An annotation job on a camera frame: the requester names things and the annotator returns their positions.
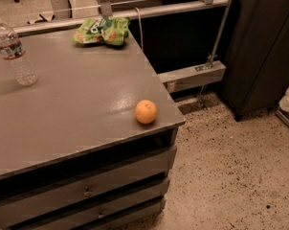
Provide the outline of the clear plastic water bottle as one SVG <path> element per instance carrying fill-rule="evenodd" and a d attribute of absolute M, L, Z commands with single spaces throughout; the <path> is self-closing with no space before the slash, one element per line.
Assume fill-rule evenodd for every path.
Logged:
<path fill-rule="evenodd" d="M 38 80 L 17 32 L 0 18 L 0 56 L 9 65 L 16 81 L 31 86 Z"/>

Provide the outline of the orange fruit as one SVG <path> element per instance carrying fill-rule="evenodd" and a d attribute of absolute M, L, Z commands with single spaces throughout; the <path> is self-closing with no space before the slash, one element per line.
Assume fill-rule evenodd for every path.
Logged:
<path fill-rule="evenodd" d="M 135 107 L 135 117 L 141 124 L 150 124 L 157 117 L 157 107 L 150 100 L 142 100 Z"/>

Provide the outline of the top grey drawer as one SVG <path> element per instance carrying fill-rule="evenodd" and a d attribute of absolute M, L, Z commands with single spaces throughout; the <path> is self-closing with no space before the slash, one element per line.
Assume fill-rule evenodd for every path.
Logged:
<path fill-rule="evenodd" d="M 59 219 L 62 213 L 82 207 L 90 199 L 107 192 L 151 176 L 167 178 L 175 154 L 174 146 L 148 152 L 101 168 L 96 173 L 82 174 L 72 181 L 56 184 L 45 192 L 5 204 L 0 207 L 0 230 L 34 230 L 44 221 Z"/>

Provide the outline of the grey drawer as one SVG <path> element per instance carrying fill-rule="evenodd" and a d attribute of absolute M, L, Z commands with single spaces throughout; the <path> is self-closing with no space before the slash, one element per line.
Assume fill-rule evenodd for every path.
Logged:
<path fill-rule="evenodd" d="M 90 199 L 84 206 L 62 213 L 60 218 L 46 220 L 34 230 L 79 230 L 89 223 L 99 223 L 124 210 L 161 199 L 167 192 L 168 184 L 165 177 L 151 176 Z"/>
<path fill-rule="evenodd" d="M 96 173 L 82 174 L 72 181 L 56 184 L 45 192 L 5 204 L 0 207 L 0 230 L 34 230 L 44 221 L 59 219 L 62 213 L 82 207 L 90 199 L 107 192 L 151 176 L 167 178 L 175 154 L 174 146 L 148 152 L 101 168 Z"/>
<path fill-rule="evenodd" d="M 89 230 L 115 230 L 138 219 L 159 214 L 163 211 L 165 204 L 166 200 L 163 196 L 150 199 L 103 218 L 100 222 L 90 226 Z"/>

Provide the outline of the grey drawer cabinet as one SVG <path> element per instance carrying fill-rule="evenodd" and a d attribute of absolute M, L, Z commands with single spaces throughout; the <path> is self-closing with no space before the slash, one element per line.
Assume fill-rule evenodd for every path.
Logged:
<path fill-rule="evenodd" d="M 38 71 L 35 85 L 19 86 L 0 57 L 0 207 L 175 147 L 184 116 L 133 38 L 119 49 L 86 47 L 62 31 L 23 44 Z M 146 125 L 135 117 L 142 100 L 157 107 Z"/>

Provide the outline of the green chip bag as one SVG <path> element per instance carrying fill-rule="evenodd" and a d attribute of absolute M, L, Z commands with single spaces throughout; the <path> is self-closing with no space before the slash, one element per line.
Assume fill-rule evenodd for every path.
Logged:
<path fill-rule="evenodd" d="M 122 46 L 128 37 L 129 18 L 88 18 L 78 27 L 73 40 L 80 44 L 103 43 Z"/>

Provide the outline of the middle grey drawer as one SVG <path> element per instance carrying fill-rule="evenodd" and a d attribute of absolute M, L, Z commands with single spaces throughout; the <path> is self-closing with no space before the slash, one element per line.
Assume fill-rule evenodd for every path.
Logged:
<path fill-rule="evenodd" d="M 79 230 L 89 223 L 99 223 L 124 210 L 161 199 L 167 192 L 168 184 L 165 177 L 151 176 L 90 199 L 84 206 L 62 213 L 60 218 L 46 220 L 34 230 Z"/>

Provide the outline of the bottom grey drawer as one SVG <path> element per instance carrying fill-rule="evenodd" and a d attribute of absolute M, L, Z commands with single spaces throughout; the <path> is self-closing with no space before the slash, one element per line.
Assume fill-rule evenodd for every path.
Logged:
<path fill-rule="evenodd" d="M 163 196 L 150 199 L 103 218 L 100 222 L 90 226 L 89 230 L 115 230 L 138 219 L 159 214 L 163 211 L 165 204 L 166 200 Z"/>

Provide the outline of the dark grey cabinet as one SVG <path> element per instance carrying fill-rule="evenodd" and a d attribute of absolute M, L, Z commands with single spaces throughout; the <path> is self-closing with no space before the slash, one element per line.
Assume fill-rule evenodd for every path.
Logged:
<path fill-rule="evenodd" d="M 234 119 L 272 109 L 289 86 L 289 0 L 233 0 L 221 95 Z"/>

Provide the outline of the grey metal bracket beam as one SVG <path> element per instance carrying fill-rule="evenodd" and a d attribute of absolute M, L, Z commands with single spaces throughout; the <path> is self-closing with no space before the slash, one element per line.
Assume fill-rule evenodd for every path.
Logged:
<path fill-rule="evenodd" d="M 164 72 L 159 74 L 159 78 L 167 91 L 174 93 L 221 81 L 225 71 L 226 66 L 218 60 L 212 63 L 211 68 L 201 64 Z"/>

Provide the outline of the grey metal frame rail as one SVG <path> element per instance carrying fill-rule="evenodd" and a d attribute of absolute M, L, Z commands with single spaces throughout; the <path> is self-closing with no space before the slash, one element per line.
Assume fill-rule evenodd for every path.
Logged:
<path fill-rule="evenodd" d="M 112 14 L 113 17 L 128 17 L 130 19 L 150 18 L 156 16 L 170 15 L 181 12 L 196 12 L 208 10 L 218 7 L 231 6 L 233 0 L 212 0 L 211 3 L 206 4 L 202 0 L 169 4 L 157 7 L 142 8 L 136 11 L 135 9 L 129 11 L 116 11 Z M 84 18 L 71 18 L 67 20 L 56 20 L 55 22 L 37 23 L 31 25 L 15 26 L 17 33 L 21 36 L 38 35 L 47 32 L 56 32 L 62 30 L 71 30 L 80 26 Z"/>

